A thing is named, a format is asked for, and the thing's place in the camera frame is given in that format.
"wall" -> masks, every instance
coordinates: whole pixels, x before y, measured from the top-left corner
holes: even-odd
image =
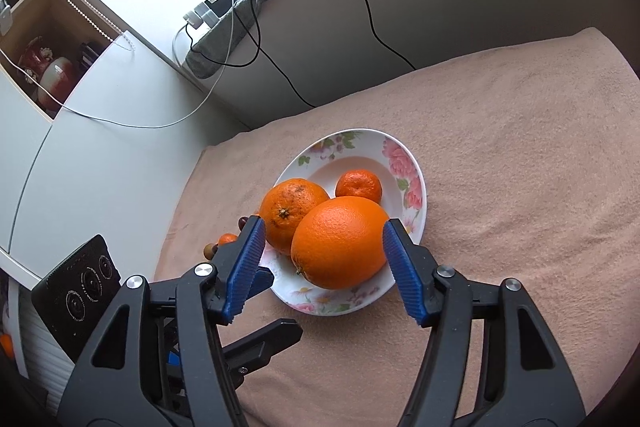
[[[640,68],[640,0],[369,1],[379,35],[417,67],[595,26]],[[374,40],[363,0],[270,0],[260,25],[264,49],[316,105],[407,71]],[[245,62],[254,51],[245,38],[230,60]],[[253,126],[306,110],[264,57],[227,68],[216,92]]]

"white clip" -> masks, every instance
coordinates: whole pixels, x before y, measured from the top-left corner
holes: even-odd
[[[0,0],[0,34],[5,36],[13,23],[11,7],[6,0]]]

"robotic arm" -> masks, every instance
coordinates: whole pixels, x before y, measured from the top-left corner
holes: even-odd
[[[432,328],[399,426],[576,427],[581,422],[584,407],[572,374],[519,281],[488,285],[439,266],[429,250],[411,242],[397,219],[385,225],[383,237],[407,312],[420,327]],[[235,390],[302,336],[295,320],[279,319],[221,346],[217,327],[228,325],[246,298],[273,282],[273,275],[257,266],[263,247],[264,223],[252,216],[236,242],[179,279],[127,279],[78,356],[58,410],[60,425],[245,427]],[[65,263],[78,259],[81,250]],[[46,287],[47,278],[40,285]],[[42,288],[34,295],[42,306]],[[64,349],[52,315],[41,315]],[[475,410],[456,419],[473,319],[484,320],[478,397]],[[179,365],[168,363],[171,357],[179,357]]]

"black camera module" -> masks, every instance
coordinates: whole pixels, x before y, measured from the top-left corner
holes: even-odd
[[[82,322],[84,320],[84,302],[78,292],[71,290],[66,294],[66,309],[75,321]]]
[[[93,302],[97,302],[102,295],[102,283],[93,268],[86,268],[82,272],[82,289]]]
[[[101,255],[100,259],[98,259],[98,268],[105,279],[111,279],[113,276],[113,268],[111,267],[111,262],[107,259],[106,255]]]

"black cable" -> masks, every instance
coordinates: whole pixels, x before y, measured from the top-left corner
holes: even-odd
[[[255,15],[255,11],[253,10],[253,5],[252,5],[252,12],[254,12],[254,20],[255,20],[255,25],[258,28],[258,34],[260,32],[260,24],[258,22],[258,17]],[[308,103],[303,97],[302,95],[298,92],[298,90],[296,89],[296,87],[293,85],[293,82],[291,82],[291,79],[287,76],[287,74],[282,71],[279,66],[275,63],[275,61],[270,57],[270,55],[260,46],[260,44],[258,44],[258,42],[255,41],[254,36],[251,35],[251,32],[247,29],[247,27],[244,25],[244,23],[242,22],[242,19],[240,18],[240,16],[238,15],[238,12],[236,12],[234,10],[234,14],[236,15],[236,18],[240,21],[240,24],[242,25],[242,28],[244,28],[244,31],[246,31],[246,34],[249,35],[249,37],[251,38],[251,40],[254,42],[254,44],[258,47],[258,50],[262,52],[262,54],[267,57],[270,61],[271,64],[273,64],[273,66],[280,71],[280,74],[282,74],[282,76],[284,76],[284,78],[287,79],[287,82],[289,83],[289,86],[291,86],[291,89],[293,89],[293,92],[298,96],[298,98],[300,100],[302,100],[302,102],[306,103],[306,105],[308,105],[309,107],[311,107],[312,109],[315,109],[316,107],[318,107],[317,105],[313,105],[312,103]]]
[[[376,29],[373,27],[373,16],[371,15],[371,6],[369,6],[369,0],[364,0],[364,4],[367,5],[367,14],[369,14],[369,25],[371,26],[371,32],[373,33],[373,36],[376,38],[376,40],[380,44],[382,44],[386,49],[388,49],[390,52],[402,58],[402,60],[404,60],[411,67],[411,69],[415,71],[415,66],[411,62],[409,62],[409,60],[406,57],[404,57],[404,55],[399,54],[391,46],[389,46],[388,44],[385,44],[383,40],[378,36],[378,34],[376,33]]]
[[[249,4],[251,5],[251,12],[255,16],[254,0],[249,0]],[[236,3],[235,2],[232,3],[231,9],[232,9],[233,13],[236,12]],[[201,55],[202,57],[206,58],[209,62],[213,62],[214,64],[218,64],[219,66],[226,66],[228,68],[245,68],[245,67],[250,66],[251,64],[253,64],[255,62],[255,59],[258,58],[258,55],[260,54],[260,43],[262,42],[262,35],[260,33],[260,26],[257,26],[257,29],[258,29],[258,48],[255,51],[254,58],[252,58],[251,60],[249,60],[249,62],[247,62],[245,64],[229,64],[229,63],[226,63],[226,62],[219,62],[217,60],[214,60],[213,58],[207,57],[207,55],[205,55],[203,52],[193,49],[193,38],[191,37],[191,35],[189,35],[189,32],[188,32],[186,26],[184,27],[184,32],[187,34],[189,40],[191,41],[190,44],[189,44],[189,49],[193,53],[197,53],[198,55]]]

